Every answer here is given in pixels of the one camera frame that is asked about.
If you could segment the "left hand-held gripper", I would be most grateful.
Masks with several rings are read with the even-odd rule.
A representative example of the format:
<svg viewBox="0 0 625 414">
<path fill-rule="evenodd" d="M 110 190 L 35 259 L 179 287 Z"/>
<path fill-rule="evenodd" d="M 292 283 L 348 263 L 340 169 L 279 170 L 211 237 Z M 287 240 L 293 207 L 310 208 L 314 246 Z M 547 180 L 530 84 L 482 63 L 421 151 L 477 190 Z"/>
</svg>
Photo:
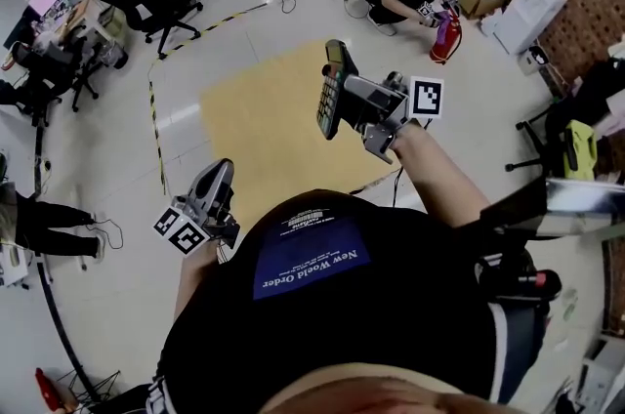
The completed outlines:
<svg viewBox="0 0 625 414">
<path fill-rule="evenodd" d="M 183 256 L 209 241 L 233 248 L 239 224 L 230 212 L 233 162 L 221 159 L 202 170 L 184 195 L 175 195 L 153 225 L 156 234 Z"/>
</svg>

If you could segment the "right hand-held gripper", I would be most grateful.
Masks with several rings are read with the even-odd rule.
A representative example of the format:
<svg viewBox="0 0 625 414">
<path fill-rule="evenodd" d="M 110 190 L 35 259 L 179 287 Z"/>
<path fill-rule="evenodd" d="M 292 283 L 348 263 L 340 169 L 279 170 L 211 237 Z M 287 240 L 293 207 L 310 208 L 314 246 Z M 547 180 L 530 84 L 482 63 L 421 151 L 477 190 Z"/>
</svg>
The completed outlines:
<svg viewBox="0 0 625 414">
<path fill-rule="evenodd" d="M 326 82 L 341 82 L 342 66 L 327 63 L 322 68 Z M 400 128 L 413 120 L 441 117 L 444 81 L 409 76 L 393 71 L 381 83 L 360 76 L 347 76 L 341 115 L 361 134 L 364 148 L 388 164 L 387 149 Z"/>
</svg>

